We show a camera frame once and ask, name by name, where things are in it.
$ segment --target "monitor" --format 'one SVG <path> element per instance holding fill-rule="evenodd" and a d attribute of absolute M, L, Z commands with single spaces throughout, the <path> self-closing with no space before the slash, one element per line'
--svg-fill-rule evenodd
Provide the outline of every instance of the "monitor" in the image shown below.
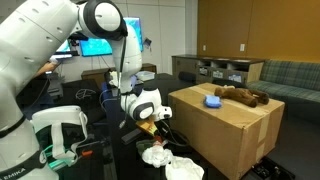
<path fill-rule="evenodd" d="M 131 25 L 136 32 L 138 38 L 140 51 L 143 51 L 142 33 L 141 33 L 141 23 L 138 17 L 125 17 L 124 21 Z M 94 39 L 89 38 L 88 40 L 80 40 L 80 49 L 82 56 L 101 56 L 112 54 L 112 49 L 108 41 L 105 39 Z"/>
<path fill-rule="evenodd" d="M 63 44 L 57 49 L 54 55 L 51 58 L 55 59 L 63 59 L 63 58 L 71 58 L 71 49 L 68 40 L 65 40 Z"/>

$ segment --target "wall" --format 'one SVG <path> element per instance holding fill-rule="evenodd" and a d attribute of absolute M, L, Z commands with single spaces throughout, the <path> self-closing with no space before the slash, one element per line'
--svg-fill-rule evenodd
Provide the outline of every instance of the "wall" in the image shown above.
<path fill-rule="evenodd" d="M 199 0 L 198 55 L 320 62 L 319 8 L 318 0 Z"/>
<path fill-rule="evenodd" d="M 186 0 L 188 9 L 195 9 L 194 0 Z M 172 73 L 171 56 L 184 54 L 186 47 L 190 53 L 196 49 L 196 31 L 189 31 L 186 36 L 186 25 L 194 26 L 196 16 L 186 12 L 185 0 L 113 0 L 123 16 L 137 16 L 141 18 L 143 40 L 147 37 L 152 40 L 151 49 L 142 52 L 143 62 L 157 65 L 158 72 Z M 0 0 L 0 23 L 23 0 Z M 186 23 L 186 14 L 192 22 Z M 186 37 L 192 37 L 186 45 Z M 79 47 L 73 47 L 81 54 Z M 57 72 L 66 82 L 81 79 L 84 70 L 106 68 L 114 66 L 112 56 L 82 57 L 75 56 L 66 59 Z"/>

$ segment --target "desk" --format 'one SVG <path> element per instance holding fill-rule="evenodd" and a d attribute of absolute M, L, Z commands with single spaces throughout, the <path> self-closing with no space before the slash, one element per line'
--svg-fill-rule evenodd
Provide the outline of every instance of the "desk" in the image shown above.
<path fill-rule="evenodd" d="M 154 80 L 145 82 L 143 85 L 136 86 L 139 92 L 143 87 L 158 87 L 162 97 L 162 104 L 168 104 L 168 93 L 182 88 L 193 86 L 192 83 L 180 81 L 168 74 L 156 74 Z M 112 93 L 105 94 L 106 98 L 113 98 Z M 113 158 L 116 167 L 118 180 L 139 179 L 139 180 L 165 180 L 165 167 L 154 168 L 152 165 L 146 164 L 138 154 L 135 142 L 124 145 L 121 137 L 136 128 L 135 122 L 127 117 L 127 123 L 119 129 L 119 124 L 124 120 L 124 112 L 121 110 L 119 101 L 107 101 L 104 105 L 107 111 L 107 119 L 109 122 L 109 133 L 111 145 L 113 149 Z M 145 134 L 142 139 L 151 139 L 151 136 Z M 175 147 L 173 145 L 166 146 L 175 156 L 189 157 L 195 163 L 202 166 L 205 170 L 204 179 L 226 179 L 219 171 L 207 163 L 198 153 L 190 147 Z"/>

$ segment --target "sofa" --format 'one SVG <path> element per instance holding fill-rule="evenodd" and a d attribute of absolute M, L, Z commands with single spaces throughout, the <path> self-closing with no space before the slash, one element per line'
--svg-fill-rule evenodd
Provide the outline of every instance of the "sofa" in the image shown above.
<path fill-rule="evenodd" d="M 284 101 L 290 115 L 320 124 L 320 63 L 266 60 L 249 89 Z"/>

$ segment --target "brown stuffed toy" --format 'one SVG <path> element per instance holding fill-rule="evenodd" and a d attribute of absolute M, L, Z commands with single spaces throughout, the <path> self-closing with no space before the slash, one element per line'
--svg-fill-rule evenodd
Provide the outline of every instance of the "brown stuffed toy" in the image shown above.
<path fill-rule="evenodd" d="M 269 103 L 269 95 L 257 90 L 218 87 L 216 88 L 214 95 L 219 96 L 220 98 L 232 99 L 250 107 L 256 107 L 258 103 Z"/>

